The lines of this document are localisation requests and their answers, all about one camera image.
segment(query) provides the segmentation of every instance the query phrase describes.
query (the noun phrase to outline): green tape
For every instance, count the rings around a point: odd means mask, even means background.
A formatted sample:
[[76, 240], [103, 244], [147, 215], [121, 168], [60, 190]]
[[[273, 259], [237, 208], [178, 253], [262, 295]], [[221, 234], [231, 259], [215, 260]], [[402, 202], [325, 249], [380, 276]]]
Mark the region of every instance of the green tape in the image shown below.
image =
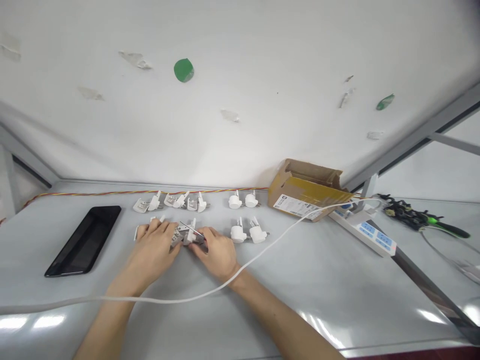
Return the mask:
[[382, 99], [378, 105], [376, 106], [376, 109], [378, 111], [385, 109], [388, 105], [392, 103], [392, 101], [395, 99], [395, 95], [389, 95], [386, 98]]
[[194, 66], [187, 58], [178, 60], [173, 67], [173, 72], [175, 73], [178, 81], [186, 83], [191, 78], [194, 77]]

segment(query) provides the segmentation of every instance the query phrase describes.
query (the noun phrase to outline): power strip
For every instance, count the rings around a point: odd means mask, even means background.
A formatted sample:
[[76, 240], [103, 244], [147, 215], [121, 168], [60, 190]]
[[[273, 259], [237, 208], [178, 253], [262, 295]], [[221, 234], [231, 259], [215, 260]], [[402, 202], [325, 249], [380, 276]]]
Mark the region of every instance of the power strip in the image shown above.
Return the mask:
[[352, 225], [344, 219], [345, 213], [338, 210], [331, 212], [329, 216], [380, 256], [385, 258], [395, 255], [397, 243], [368, 222]]

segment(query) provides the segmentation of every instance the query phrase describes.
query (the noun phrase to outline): cardboard box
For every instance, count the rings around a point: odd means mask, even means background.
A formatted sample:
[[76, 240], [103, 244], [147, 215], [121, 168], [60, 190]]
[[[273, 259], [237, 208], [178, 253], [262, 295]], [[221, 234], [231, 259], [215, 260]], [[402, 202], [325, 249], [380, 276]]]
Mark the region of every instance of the cardboard box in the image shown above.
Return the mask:
[[[301, 218], [318, 208], [347, 203], [354, 194], [340, 187], [341, 174], [341, 170], [286, 159], [268, 189], [268, 206]], [[307, 219], [315, 223], [334, 209], [315, 212]]]

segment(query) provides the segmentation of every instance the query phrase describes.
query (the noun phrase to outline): table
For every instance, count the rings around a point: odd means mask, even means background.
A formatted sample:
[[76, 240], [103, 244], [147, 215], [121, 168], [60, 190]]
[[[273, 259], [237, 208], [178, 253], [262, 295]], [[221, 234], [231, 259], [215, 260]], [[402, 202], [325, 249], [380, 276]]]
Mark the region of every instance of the table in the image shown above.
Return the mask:
[[[206, 190], [196, 186], [64, 180], [52, 192]], [[241, 191], [244, 199], [247, 192]], [[135, 228], [151, 216], [208, 225], [228, 235], [238, 217], [256, 216], [270, 232], [260, 244], [236, 245], [245, 263], [297, 218], [267, 207], [229, 209], [231, 193], [207, 193], [202, 213], [164, 208], [140, 214], [132, 206], [153, 194], [47, 196], [0, 227], [2, 305], [27, 305], [104, 293], [134, 246]], [[45, 278], [44, 273], [91, 207], [120, 205], [122, 212], [88, 274]], [[250, 271], [346, 357], [463, 346], [467, 342], [391, 258], [382, 258], [330, 218], [302, 222], [254, 262]], [[183, 299], [219, 284], [184, 248], [173, 266], [145, 293]], [[0, 353], [5, 359], [68, 359], [87, 332], [99, 303], [45, 313], [0, 316]], [[279, 359], [279, 353], [246, 305], [229, 289], [186, 304], [135, 305], [122, 359]]]
[[[441, 219], [470, 233], [467, 243], [480, 251], [480, 204], [468, 202], [404, 199], [417, 211], [444, 216]], [[375, 223], [394, 239], [402, 251], [422, 270], [442, 292], [452, 300], [477, 326], [480, 326], [480, 286], [469, 280], [442, 259], [422, 236], [407, 226], [379, 213]], [[443, 231], [427, 228], [428, 241], [452, 260], [465, 260], [480, 265], [480, 255], [462, 245]]]

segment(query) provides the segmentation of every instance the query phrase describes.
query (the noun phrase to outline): phone screen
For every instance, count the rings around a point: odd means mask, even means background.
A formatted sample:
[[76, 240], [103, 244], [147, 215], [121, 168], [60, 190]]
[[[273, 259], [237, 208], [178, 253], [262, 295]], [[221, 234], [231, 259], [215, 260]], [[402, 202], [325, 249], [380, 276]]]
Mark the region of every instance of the phone screen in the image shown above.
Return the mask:
[[121, 210], [120, 206], [92, 207], [51, 263], [45, 276], [49, 278], [88, 273]]

